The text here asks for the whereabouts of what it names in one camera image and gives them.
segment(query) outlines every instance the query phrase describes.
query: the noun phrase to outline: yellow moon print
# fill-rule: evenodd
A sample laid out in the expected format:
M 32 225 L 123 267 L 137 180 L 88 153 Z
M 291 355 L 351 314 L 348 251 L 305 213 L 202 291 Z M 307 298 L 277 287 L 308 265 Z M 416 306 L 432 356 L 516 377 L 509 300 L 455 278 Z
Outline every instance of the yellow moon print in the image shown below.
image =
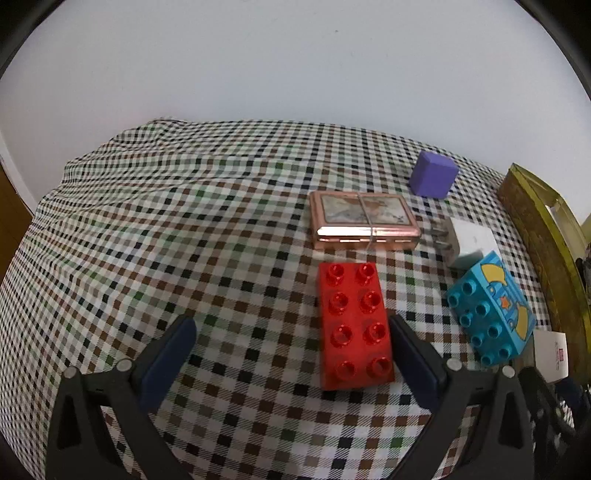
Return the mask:
M 492 263 L 485 263 L 480 267 L 482 269 L 482 274 L 488 283 L 498 281 L 501 282 L 505 287 L 507 286 L 505 270 L 503 270 L 501 267 Z
M 525 336 L 527 335 L 527 324 L 528 324 L 528 315 L 527 315 L 527 308 L 523 305 L 517 305 L 517 326 L 515 327 L 515 332 L 519 335 L 523 341 L 525 341 Z

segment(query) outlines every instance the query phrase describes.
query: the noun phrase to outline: white wall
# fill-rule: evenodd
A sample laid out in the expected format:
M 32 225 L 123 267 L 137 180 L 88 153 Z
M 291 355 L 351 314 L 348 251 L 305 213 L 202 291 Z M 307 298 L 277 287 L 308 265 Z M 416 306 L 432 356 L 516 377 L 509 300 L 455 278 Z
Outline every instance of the white wall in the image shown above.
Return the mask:
M 513 0 L 66 0 L 0 80 L 37 200 L 66 160 L 157 116 L 378 129 L 518 162 L 591 211 L 591 103 Z

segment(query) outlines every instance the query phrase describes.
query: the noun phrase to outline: table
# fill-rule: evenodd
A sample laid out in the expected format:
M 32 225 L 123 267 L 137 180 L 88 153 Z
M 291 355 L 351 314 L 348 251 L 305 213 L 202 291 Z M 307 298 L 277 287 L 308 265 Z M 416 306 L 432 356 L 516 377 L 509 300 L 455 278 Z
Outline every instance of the table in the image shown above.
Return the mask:
M 418 153 L 460 173 L 444 200 L 410 193 Z M 488 225 L 539 326 L 548 313 L 496 198 L 502 175 L 375 131 L 282 121 L 159 119 L 68 163 L 40 203 L 0 291 L 0 431 L 36 478 L 60 374 L 134 358 L 179 314 L 199 336 L 156 427 L 195 478 L 382 478 L 429 416 L 397 381 L 324 393 L 316 275 L 375 262 L 386 307 L 444 357 L 477 368 L 452 317 L 450 271 L 426 235 L 415 251 L 311 249 L 316 189 L 403 195 L 424 229 L 446 215 Z M 124 463 L 137 470 L 105 416 Z M 450 471 L 471 422 L 442 463 Z

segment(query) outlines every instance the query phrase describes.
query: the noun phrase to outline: orange star print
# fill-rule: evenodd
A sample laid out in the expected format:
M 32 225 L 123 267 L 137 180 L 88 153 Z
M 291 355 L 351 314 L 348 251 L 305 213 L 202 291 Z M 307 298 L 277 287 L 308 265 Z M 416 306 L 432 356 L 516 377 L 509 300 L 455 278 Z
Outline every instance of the orange star print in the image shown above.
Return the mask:
M 507 310 L 511 306 L 511 302 L 507 297 L 501 297 L 501 308 Z

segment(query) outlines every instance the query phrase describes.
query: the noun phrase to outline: red lego brick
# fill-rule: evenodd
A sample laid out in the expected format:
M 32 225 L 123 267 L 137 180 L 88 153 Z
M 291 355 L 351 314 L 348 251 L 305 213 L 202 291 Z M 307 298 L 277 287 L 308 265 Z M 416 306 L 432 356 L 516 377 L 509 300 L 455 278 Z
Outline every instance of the red lego brick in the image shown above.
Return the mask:
M 394 381 L 390 329 L 375 264 L 322 263 L 322 388 Z

